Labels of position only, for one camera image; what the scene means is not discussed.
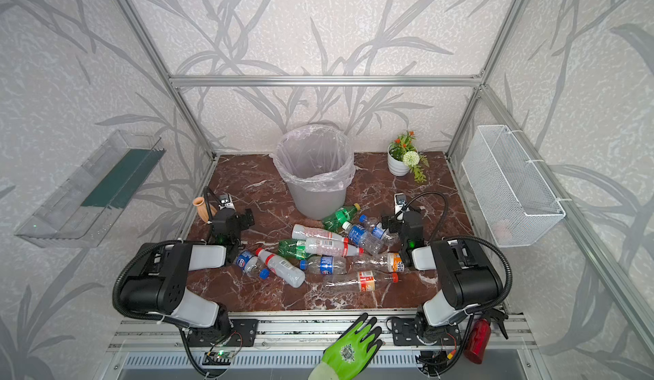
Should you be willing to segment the small crushed blue cap bottle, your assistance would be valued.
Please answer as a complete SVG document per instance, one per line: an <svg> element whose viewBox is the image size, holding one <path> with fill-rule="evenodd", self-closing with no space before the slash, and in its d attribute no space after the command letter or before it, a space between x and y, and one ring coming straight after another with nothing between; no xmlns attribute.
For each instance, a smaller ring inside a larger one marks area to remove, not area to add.
<svg viewBox="0 0 654 380"><path fill-rule="evenodd" d="M245 275L252 278L267 279L271 274L262 260L248 250L240 252L234 263Z"/></svg>

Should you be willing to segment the clear bottle large blue label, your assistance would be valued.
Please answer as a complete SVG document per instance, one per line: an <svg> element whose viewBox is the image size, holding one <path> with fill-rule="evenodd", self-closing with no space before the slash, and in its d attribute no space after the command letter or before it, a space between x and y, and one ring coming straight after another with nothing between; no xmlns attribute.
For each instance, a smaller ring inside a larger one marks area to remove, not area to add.
<svg viewBox="0 0 654 380"><path fill-rule="evenodd" d="M342 229L344 230L344 233L347 235L349 240L357 247L363 249L365 252L368 252L371 255L377 255L383 252L383 242L374 237L359 224L345 222L342 225Z"/></svg>

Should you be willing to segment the clear bottle red yellow label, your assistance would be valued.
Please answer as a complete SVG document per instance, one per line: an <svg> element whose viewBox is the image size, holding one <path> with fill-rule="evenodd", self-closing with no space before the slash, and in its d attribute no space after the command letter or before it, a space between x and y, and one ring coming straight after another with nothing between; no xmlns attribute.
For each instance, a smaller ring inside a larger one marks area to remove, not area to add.
<svg viewBox="0 0 654 380"><path fill-rule="evenodd" d="M335 293L373 292L400 281L397 273L360 271L351 274L324 275L325 288Z"/></svg>

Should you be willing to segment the clear bottle red white label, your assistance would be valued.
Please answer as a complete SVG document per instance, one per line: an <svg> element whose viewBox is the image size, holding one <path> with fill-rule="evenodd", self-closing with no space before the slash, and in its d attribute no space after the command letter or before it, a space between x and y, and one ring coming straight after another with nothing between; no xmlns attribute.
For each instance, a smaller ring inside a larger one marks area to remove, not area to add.
<svg viewBox="0 0 654 380"><path fill-rule="evenodd" d="M292 230L292 238L295 240L307 240L309 238L321 240L334 240L347 244L349 238L346 238L338 233L332 233L322 228L305 227L300 224L295 224Z"/></svg>

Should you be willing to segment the white bottle red cap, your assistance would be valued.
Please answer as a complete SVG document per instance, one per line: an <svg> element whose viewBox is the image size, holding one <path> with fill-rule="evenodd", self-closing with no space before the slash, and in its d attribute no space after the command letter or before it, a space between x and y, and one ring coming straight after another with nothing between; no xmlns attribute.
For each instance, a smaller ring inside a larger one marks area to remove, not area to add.
<svg viewBox="0 0 654 380"><path fill-rule="evenodd" d="M262 248L257 249L255 255L264 262L268 269L293 288L299 288L305 282L304 272L292 265L284 257Z"/></svg>

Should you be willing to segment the clear bottle red label long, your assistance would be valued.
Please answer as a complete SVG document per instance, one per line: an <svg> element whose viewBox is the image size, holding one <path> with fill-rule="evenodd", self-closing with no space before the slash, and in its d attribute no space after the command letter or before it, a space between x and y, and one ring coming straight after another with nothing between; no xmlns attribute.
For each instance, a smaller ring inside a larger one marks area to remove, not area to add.
<svg viewBox="0 0 654 380"><path fill-rule="evenodd" d="M358 257L364 254L364 250L362 248L336 240L307 238L304 246L305 252L313 255L330 257Z"/></svg>

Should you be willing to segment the clear pepsi bottle blue cap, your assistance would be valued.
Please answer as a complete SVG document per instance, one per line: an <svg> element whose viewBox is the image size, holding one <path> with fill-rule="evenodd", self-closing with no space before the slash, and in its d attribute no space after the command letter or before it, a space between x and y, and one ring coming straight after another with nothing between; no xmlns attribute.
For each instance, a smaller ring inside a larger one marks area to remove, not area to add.
<svg viewBox="0 0 654 380"><path fill-rule="evenodd" d="M300 269L308 274L346 274L347 261L344 257L314 256L301 260Z"/></svg>

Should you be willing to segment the clear bottle orange label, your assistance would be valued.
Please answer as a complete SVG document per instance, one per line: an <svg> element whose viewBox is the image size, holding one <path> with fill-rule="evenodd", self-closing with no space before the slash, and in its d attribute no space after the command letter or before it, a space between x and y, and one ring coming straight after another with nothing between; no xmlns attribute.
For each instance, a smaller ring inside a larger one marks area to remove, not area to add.
<svg viewBox="0 0 654 380"><path fill-rule="evenodd" d="M385 252L376 255L363 254L353 257L350 262L352 272L379 271L383 273L405 272L405 264L397 252Z"/></svg>

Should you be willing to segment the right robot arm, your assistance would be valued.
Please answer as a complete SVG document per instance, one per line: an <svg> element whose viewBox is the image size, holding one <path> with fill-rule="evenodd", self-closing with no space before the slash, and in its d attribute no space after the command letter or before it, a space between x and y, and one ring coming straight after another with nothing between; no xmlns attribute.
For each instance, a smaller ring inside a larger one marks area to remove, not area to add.
<svg viewBox="0 0 654 380"><path fill-rule="evenodd" d="M426 339L468 317L493 312L508 297L513 271L507 257L492 243L467 235L426 240L422 215L416 211L398 211L381 220L385 231L400 237L405 267L434 270L438 276L440 290L417 311L414 327L418 337Z"/></svg>

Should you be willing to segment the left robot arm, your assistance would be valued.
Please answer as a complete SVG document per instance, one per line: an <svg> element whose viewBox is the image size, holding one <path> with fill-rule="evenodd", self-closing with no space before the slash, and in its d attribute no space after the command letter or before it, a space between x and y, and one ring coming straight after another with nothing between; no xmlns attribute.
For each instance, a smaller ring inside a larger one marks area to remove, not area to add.
<svg viewBox="0 0 654 380"><path fill-rule="evenodd" d="M155 320L182 329L230 332L227 309L187 289L192 271L234 263L241 233L255 225L252 210L222 208L211 218L215 241L166 240L146 243L117 277L112 305L124 317Z"/></svg>

